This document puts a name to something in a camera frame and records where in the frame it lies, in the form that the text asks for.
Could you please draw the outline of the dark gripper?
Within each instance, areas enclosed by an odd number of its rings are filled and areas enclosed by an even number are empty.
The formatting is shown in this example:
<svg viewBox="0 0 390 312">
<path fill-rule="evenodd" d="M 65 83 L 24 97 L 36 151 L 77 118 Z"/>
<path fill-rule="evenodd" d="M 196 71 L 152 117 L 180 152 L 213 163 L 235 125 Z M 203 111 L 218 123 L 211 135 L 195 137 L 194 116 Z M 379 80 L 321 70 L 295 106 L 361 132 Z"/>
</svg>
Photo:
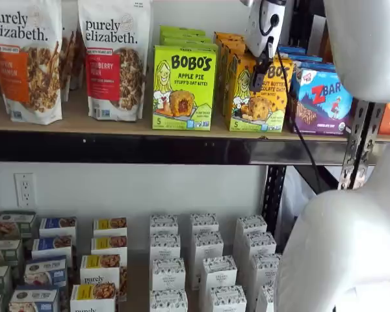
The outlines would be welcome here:
<svg viewBox="0 0 390 312">
<path fill-rule="evenodd" d="M 250 79 L 250 91 L 260 92 L 263 86 L 264 75 L 271 65 L 271 57 L 267 51 L 262 51 L 258 57 L 254 57 L 255 66 Z"/>
</svg>

